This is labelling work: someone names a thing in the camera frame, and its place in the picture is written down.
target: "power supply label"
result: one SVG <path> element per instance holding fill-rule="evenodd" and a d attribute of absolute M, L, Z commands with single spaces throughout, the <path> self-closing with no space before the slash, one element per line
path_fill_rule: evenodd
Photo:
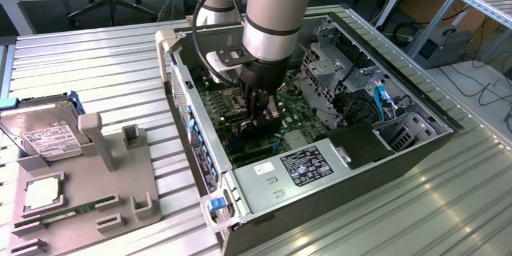
<path fill-rule="evenodd" d="M 316 146 L 282 157 L 282 162 L 298 186 L 335 173 Z"/>
<path fill-rule="evenodd" d="M 43 157 L 80 150 L 79 140 L 67 125 L 24 132 L 22 136 Z"/>

